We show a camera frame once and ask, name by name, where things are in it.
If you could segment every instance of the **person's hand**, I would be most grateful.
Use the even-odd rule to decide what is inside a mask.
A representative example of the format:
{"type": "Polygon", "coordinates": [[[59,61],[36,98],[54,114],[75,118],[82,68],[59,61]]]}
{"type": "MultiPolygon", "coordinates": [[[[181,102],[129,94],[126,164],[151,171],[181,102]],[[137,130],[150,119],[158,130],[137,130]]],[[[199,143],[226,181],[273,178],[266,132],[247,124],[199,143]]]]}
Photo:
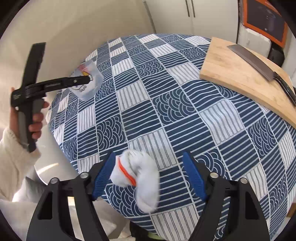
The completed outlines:
{"type": "MultiPolygon", "coordinates": [[[[48,102],[44,102],[43,108],[49,106],[48,102]]],[[[42,121],[44,115],[42,113],[37,113],[33,115],[33,124],[29,125],[29,131],[33,132],[32,138],[37,140],[41,137],[42,121]]],[[[18,128],[18,114],[17,110],[14,107],[10,107],[10,118],[9,118],[9,128],[13,131],[16,137],[20,138],[19,128],[18,128]]]]}

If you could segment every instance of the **cleaver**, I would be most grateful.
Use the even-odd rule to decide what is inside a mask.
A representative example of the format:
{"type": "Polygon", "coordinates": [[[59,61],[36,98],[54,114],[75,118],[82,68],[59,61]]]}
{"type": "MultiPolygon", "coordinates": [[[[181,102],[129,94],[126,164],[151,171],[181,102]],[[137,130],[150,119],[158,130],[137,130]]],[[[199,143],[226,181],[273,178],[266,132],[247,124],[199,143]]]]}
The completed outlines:
{"type": "Polygon", "coordinates": [[[289,97],[292,103],[296,106],[296,95],[294,91],[288,86],[288,84],[280,77],[276,72],[269,68],[261,59],[251,53],[246,48],[239,44],[227,46],[230,50],[247,61],[252,67],[254,67],[260,74],[262,74],[268,81],[276,80],[285,94],[289,97]]]}

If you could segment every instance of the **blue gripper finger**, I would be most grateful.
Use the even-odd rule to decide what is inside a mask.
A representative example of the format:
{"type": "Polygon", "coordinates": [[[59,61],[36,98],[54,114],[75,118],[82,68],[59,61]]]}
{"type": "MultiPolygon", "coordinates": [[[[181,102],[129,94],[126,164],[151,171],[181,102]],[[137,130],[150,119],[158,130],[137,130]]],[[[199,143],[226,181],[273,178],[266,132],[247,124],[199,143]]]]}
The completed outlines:
{"type": "Polygon", "coordinates": [[[94,189],[92,192],[93,200],[97,200],[105,191],[106,185],[109,181],[110,175],[115,166],[116,154],[112,152],[106,160],[104,166],[98,173],[94,181],[94,189]]]}
{"type": "Polygon", "coordinates": [[[188,174],[189,182],[192,185],[195,194],[205,201],[207,199],[205,192],[205,182],[193,163],[196,160],[192,160],[188,152],[185,151],[183,153],[182,161],[184,169],[188,174]]]}

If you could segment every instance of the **transparent plastic bag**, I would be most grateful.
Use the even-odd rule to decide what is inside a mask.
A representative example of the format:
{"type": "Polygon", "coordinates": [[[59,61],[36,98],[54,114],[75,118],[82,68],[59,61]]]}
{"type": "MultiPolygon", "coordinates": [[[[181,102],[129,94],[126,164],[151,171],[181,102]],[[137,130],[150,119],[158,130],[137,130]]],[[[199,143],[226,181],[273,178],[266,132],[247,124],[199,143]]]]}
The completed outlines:
{"type": "Polygon", "coordinates": [[[87,85],[78,85],[71,87],[70,90],[82,101],[89,100],[99,91],[104,77],[96,67],[93,60],[88,60],[71,74],[71,77],[91,75],[92,80],[87,85]]]}

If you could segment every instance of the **tablecloth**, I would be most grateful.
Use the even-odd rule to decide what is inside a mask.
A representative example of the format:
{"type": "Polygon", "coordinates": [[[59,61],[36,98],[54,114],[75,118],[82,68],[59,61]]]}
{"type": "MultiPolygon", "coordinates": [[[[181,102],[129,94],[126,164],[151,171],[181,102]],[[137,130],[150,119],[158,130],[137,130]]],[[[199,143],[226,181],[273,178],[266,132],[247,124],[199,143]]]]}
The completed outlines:
{"type": "MultiPolygon", "coordinates": [[[[135,188],[109,181],[102,196],[125,217],[166,240],[187,240],[204,202],[183,170],[182,153],[227,179],[246,177],[273,237],[296,191],[296,130],[253,100],[199,78],[210,39],[141,34],[113,39],[92,59],[104,76],[97,94],[80,101],[60,91],[47,115],[60,148],[78,172],[110,151],[146,151],[160,172],[160,201],[143,213],[135,188]]],[[[225,199],[215,239],[223,234],[225,199]]]]}

